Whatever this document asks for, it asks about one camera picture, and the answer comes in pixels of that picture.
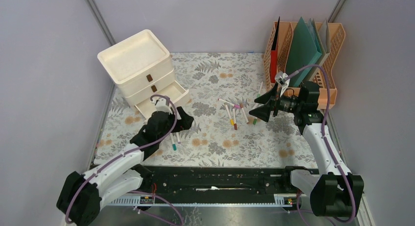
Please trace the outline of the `light green capped marker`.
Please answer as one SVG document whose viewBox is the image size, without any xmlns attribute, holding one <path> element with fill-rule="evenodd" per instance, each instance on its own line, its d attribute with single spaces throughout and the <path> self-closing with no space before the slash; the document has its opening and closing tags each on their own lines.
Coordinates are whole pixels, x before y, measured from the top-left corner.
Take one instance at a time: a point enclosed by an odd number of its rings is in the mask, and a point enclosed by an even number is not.
<svg viewBox="0 0 415 226">
<path fill-rule="evenodd" d="M 262 88 L 263 88 L 263 82 L 260 83 L 260 86 L 259 86 L 259 89 L 258 89 L 258 92 L 257 92 L 256 97 L 260 97 L 261 96 Z"/>
</svg>

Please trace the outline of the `purple capped white marker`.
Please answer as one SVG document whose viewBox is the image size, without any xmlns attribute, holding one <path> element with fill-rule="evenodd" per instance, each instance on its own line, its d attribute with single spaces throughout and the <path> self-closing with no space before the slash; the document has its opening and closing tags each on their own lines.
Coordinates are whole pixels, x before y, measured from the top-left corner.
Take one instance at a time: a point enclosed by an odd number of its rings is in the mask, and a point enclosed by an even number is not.
<svg viewBox="0 0 415 226">
<path fill-rule="evenodd" d="M 181 144 L 181 139 L 179 133 L 176 133 L 177 143 Z"/>
</svg>

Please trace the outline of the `teal capped white marker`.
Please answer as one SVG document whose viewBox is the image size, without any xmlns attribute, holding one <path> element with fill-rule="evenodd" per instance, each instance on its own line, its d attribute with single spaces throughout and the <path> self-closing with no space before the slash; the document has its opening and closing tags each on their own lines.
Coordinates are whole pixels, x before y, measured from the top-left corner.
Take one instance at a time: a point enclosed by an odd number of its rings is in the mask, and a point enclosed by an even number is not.
<svg viewBox="0 0 415 226">
<path fill-rule="evenodd" d="M 173 148 L 174 151 L 176 151 L 177 146 L 176 146 L 175 138 L 174 138 L 172 133 L 170 133 L 170 139 L 171 139 L 171 142 L 172 142 L 172 148 Z"/>
</svg>

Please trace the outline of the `red file folder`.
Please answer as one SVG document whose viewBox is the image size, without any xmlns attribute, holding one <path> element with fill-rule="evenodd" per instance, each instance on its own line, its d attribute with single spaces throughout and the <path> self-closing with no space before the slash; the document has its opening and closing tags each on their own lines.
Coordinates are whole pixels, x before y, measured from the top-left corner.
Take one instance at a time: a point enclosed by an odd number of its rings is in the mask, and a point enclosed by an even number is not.
<svg viewBox="0 0 415 226">
<path fill-rule="evenodd" d="M 280 17 L 278 18 L 278 21 L 275 24 L 275 34 L 273 37 L 273 42 L 271 45 L 271 52 L 270 52 L 270 68 L 269 68 L 269 77 L 270 82 L 274 84 L 275 76 L 277 74 L 277 46 L 278 46 L 278 31 L 279 31 L 279 21 Z"/>
</svg>

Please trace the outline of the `teal file folder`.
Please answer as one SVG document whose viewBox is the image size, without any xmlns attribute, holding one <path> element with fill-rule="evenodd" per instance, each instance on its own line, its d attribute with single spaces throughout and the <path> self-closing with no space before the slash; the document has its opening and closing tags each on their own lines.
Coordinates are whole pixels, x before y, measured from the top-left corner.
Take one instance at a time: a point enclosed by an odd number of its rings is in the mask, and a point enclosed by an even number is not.
<svg viewBox="0 0 415 226">
<path fill-rule="evenodd" d="M 285 73 L 291 75 L 296 70 L 307 66 L 307 63 L 312 58 L 314 47 L 315 45 L 306 22 L 303 18 L 300 18 L 294 28 Z"/>
</svg>

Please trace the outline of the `cream drawer unit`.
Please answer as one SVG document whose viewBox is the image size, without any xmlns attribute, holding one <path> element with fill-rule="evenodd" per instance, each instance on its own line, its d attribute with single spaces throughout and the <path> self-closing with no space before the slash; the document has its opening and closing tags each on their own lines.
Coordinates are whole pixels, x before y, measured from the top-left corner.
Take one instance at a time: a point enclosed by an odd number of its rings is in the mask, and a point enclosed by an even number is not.
<svg viewBox="0 0 415 226">
<path fill-rule="evenodd" d="M 149 29 L 101 51 L 98 60 L 130 107 L 145 118 L 156 110 L 153 94 L 168 96 L 175 106 L 184 106 L 189 91 L 179 84 L 167 48 Z"/>
</svg>

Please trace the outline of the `beige file folder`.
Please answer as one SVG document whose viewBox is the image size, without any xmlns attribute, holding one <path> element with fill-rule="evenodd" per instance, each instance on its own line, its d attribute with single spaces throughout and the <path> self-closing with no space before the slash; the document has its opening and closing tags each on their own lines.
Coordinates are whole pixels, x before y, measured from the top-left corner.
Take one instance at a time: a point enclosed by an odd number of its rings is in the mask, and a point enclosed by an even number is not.
<svg viewBox="0 0 415 226">
<path fill-rule="evenodd" d="M 317 24 L 314 19 L 309 19 L 306 23 L 306 26 L 312 36 L 313 43 L 315 45 L 312 58 L 307 63 L 307 65 L 319 65 L 322 66 L 330 55 L 330 33 L 327 20 L 325 20 L 320 27 L 317 27 Z"/>
</svg>

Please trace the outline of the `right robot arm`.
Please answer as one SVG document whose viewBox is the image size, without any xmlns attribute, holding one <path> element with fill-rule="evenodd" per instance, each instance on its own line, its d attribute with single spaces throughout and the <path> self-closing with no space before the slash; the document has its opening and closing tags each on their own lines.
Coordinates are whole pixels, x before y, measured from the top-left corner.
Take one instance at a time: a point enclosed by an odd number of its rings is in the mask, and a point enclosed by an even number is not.
<svg viewBox="0 0 415 226">
<path fill-rule="evenodd" d="M 279 111 L 292 113 L 294 124 L 310 146 L 318 165 L 319 177 L 305 168 L 289 168 L 289 174 L 281 178 L 281 188 L 288 193 L 296 189 L 310 199 L 316 216 L 327 216 L 346 222 L 357 212 L 364 190 L 360 175 L 354 175 L 344 164 L 329 135 L 326 118 L 318 109 L 320 87 L 307 81 L 301 83 L 298 95 L 285 96 L 283 87 L 274 87 L 255 99 L 259 107 L 249 114 L 265 122 Z"/>
</svg>

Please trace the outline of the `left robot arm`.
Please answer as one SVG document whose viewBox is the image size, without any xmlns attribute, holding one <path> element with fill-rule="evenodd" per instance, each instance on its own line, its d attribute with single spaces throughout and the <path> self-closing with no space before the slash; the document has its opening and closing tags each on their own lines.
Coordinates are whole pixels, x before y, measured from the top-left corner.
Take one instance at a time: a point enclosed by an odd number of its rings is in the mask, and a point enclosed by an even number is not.
<svg viewBox="0 0 415 226">
<path fill-rule="evenodd" d="M 129 143 L 112 159 L 83 174 L 70 173 L 64 182 L 56 207 L 67 223 L 88 226 L 99 212 L 118 197 L 132 190 L 146 192 L 152 180 L 133 167 L 140 164 L 160 147 L 171 133 L 191 128 L 194 117 L 182 107 L 155 111 Z"/>
</svg>

